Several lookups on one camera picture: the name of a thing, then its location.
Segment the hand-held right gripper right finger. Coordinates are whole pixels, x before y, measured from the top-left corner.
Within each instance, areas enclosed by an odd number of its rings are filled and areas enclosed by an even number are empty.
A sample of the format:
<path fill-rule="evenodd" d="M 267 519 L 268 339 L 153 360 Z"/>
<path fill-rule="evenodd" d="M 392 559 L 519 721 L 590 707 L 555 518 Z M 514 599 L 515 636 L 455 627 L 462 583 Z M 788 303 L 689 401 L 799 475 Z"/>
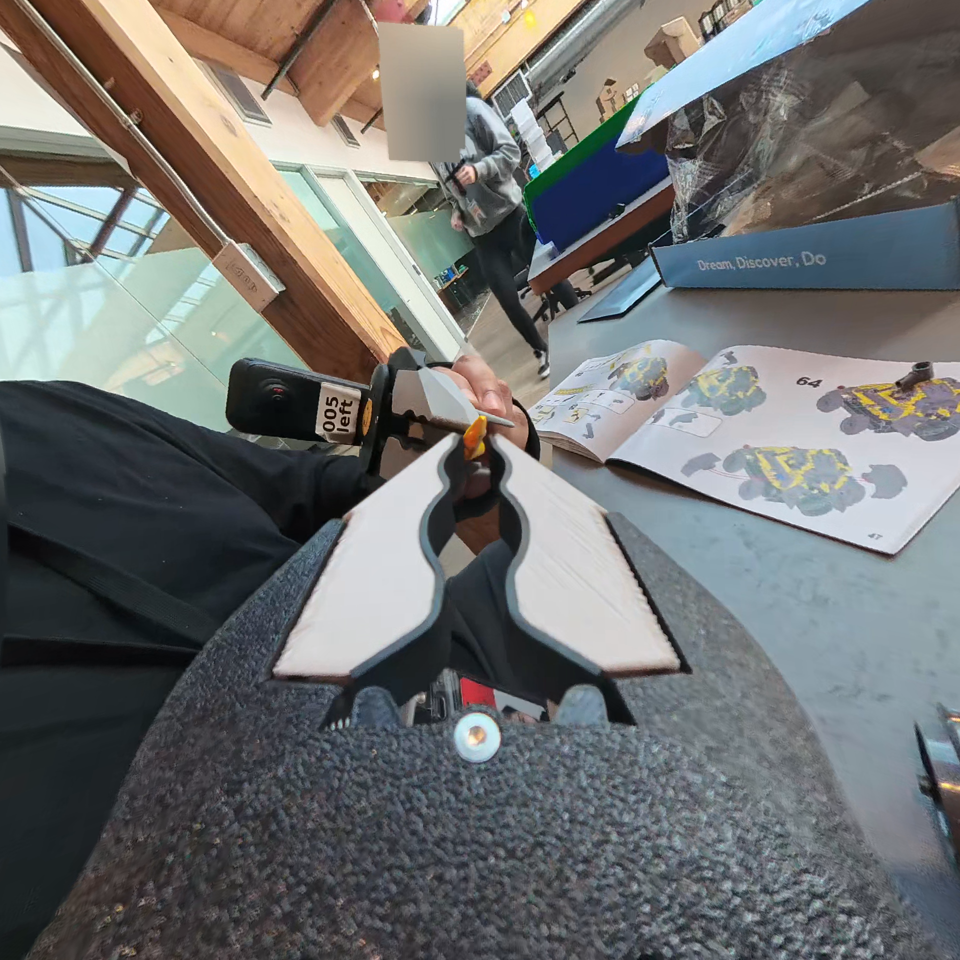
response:
<path fill-rule="evenodd" d="M 510 664 L 559 705 L 573 688 L 623 707 L 618 682 L 683 672 L 683 654 L 611 514 L 504 438 L 490 442 Z"/>

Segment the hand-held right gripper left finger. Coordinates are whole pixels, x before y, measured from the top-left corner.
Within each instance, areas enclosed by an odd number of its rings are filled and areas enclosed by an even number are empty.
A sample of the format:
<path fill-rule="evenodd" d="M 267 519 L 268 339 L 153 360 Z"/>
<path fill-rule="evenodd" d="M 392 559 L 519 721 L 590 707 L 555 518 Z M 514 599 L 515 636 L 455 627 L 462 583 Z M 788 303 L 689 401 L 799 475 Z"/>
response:
<path fill-rule="evenodd" d="M 448 435 L 349 512 L 273 680 L 379 688 L 399 706 L 426 691 L 450 647 L 440 554 L 459 491 L 460 437 Z"/>

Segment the yellow brick toy car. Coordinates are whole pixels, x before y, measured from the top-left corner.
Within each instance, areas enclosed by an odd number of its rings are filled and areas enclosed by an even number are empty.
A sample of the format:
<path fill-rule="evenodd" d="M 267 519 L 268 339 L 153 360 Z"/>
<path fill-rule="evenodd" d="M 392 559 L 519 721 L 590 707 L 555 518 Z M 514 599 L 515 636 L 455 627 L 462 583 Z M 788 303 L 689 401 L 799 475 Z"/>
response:
<path fill-rule="evenodd" d="M 914 725 L 921 773 L 918 791 L 933 809 L 949 859 L 959 869 L 959 711 L 943 702 L 933 707 L 938 726 L 925 732 Z"/>

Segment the person's left forearm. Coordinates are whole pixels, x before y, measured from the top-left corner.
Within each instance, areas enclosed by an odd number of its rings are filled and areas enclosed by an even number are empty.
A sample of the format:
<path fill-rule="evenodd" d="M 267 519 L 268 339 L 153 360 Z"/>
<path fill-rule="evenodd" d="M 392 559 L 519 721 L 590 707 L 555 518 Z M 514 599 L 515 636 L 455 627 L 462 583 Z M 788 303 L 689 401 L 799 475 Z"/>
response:
<path fill-rule="evenodd" d="M 317 451 L 270 450 L 247 443 L 234 481 L 278 531 L 305 543 L 327 522 L 342 519 L 384 485 L 359 458 Z"/>

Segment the grey desk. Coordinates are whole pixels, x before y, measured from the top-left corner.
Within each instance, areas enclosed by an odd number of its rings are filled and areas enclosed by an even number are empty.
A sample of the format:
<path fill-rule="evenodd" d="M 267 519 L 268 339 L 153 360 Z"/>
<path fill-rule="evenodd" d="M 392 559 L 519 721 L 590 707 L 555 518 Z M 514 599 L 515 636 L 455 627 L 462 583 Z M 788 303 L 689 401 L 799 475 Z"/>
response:
<path fill-rule="evenodd" d="M 955 292 L 671 291 L 623 318 L 549 326 L 552 382 L 648 339 L 711 357 L 757 344 L 884 360 L 958 359 Z M 927 797 L 914 723 L 958 708 L 958 495 L 895 558 L 565 452 L 554 470 L 636 527 L 761 644 L 821 739 L 898 889 L 958 957 L 958 872 Z"/>

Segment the person's left hand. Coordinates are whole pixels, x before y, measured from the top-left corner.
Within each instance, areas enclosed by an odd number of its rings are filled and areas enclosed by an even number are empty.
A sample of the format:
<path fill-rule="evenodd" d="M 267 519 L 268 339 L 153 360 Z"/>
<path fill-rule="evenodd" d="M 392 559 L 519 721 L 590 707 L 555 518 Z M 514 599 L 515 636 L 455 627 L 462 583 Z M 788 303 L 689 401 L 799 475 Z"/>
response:
<path fill-rule="evenodd" d="M 520 449 L 530 438 L 529 418 L 505 381 L 477 355 L 463 355 L 432 370 L 450 378 L 467 402 L 486 417 L 487 433 L 505 437 Z"/>

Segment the badge card holder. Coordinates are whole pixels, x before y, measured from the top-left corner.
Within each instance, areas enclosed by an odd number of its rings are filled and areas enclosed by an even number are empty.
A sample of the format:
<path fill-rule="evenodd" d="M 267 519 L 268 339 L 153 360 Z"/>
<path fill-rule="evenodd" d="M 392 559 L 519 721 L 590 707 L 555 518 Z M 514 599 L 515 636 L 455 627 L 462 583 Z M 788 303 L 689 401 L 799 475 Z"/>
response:
<path fill-rule="evenodd" d="M 550 720 L 548 706 L 506 693 L 449 668 L 405 704 L 402 715 L 407 726 L 416 726 L 442 723 L 452 716 L 476 711 L 487 711 L 516 724 Z"/>

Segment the black office chair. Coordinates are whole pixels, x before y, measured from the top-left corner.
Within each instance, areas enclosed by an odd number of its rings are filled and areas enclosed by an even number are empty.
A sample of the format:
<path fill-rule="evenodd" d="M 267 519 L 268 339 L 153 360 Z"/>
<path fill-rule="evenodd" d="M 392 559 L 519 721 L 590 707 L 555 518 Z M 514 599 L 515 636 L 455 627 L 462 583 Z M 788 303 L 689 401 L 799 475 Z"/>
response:
<path fill-rule="evenodd" d="M 522 304 L 526 300 L 535 299 L 536 309 L 531 314 L 534 323 L 540 321 L 546 325 L 551 324 L 564 309 L 563 302 L 560 300 L 556 290 L 548 290 L 542 294 L 534 294 L 529 282 L 529 269 L 518 271 L 514 277 L 514 285 Z"/>

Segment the dark blue flat folder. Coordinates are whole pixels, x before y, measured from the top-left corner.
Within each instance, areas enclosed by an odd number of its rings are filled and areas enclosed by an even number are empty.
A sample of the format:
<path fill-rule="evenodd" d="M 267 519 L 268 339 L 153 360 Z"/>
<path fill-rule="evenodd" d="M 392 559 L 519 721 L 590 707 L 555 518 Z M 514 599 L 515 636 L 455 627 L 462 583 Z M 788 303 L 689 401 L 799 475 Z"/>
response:
<path fill-rule="evenodd" d="M 577 320 L 577 324 L 620 319 L 662 284 L 655 259 L 648 256 L 590 306 Z"/>

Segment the open instruction booklet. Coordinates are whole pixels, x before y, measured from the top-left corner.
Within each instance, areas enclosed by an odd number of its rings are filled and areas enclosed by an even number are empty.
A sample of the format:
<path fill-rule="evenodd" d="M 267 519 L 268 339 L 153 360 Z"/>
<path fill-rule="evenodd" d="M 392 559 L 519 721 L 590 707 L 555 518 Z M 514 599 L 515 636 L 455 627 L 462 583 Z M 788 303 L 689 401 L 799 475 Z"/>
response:
<path fill-rule="evenodd" d="M 556 449 L 897 555 L 958 490 L 959 364 L 649 340 L 590 358 L 530 408 Z"/>

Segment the blue tub with green lid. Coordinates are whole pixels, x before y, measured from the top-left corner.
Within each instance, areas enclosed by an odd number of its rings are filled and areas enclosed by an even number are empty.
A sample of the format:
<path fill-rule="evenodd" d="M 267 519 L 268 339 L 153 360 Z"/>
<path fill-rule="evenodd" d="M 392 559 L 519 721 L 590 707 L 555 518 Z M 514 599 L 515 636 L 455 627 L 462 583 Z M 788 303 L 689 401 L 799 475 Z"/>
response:
<path fill-rule="evenodd" d="M 617 151 L 633 108 L 627 102 L 524 186 L 528 220 L 542 245 L 563 251 L 669 177 L 661 152 Z"/>

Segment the person's dark clothing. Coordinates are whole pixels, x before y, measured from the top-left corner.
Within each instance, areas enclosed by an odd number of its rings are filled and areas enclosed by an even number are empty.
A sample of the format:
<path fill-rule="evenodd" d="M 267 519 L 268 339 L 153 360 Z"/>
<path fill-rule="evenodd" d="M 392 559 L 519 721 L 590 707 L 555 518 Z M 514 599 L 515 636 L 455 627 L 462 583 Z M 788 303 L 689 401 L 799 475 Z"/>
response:
<path fill-rule="evenodd" d="M 1 410 L 1 950 L 22 958 L 186 667 L 305 542 L 234 481 L 260 445 L 75 382 L 3 381 Z"/>

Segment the blue cardboard kit box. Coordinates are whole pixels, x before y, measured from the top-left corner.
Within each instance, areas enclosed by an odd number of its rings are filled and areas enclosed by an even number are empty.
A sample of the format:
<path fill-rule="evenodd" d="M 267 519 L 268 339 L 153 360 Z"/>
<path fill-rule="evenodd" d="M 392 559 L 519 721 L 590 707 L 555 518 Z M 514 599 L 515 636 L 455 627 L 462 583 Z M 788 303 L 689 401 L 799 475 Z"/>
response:
<path fill-rule="evenodd" d="M 858 52 L 958 32 L 957 1 L 762 2 L 634 101 L 621 154 L 662 148 L 669 119 L 703 94 L 812 45 Z M 958 198 L 898 212 L 650 246 L 663 283 L 686 289 L 958 290 Z"/>

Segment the clear plastic bags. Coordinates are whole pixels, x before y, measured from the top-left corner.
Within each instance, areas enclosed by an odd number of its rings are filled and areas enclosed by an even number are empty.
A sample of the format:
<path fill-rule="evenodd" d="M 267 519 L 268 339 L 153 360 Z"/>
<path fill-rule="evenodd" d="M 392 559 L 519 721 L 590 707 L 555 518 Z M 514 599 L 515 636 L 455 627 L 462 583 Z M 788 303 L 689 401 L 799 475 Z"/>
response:
<path fill-rule="evenodd" d="M 942 205 L 958 198 L 958 126 L 957 30 L 785 54 L 669 119 L 672 241 Z"/>

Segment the silver ventilation duct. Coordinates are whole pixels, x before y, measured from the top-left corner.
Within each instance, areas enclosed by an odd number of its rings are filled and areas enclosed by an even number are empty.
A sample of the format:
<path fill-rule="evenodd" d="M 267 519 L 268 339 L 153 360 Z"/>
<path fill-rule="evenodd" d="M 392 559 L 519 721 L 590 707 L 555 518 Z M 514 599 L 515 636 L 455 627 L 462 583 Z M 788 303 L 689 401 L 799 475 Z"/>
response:
<path fill-rule="evenodd" d="M 556 87 L 594 49 L 603 33 L 586 21 L 575 26 L 577 30 L 556 32 L 524 60 L 523 76 L 534 94 Z"/>

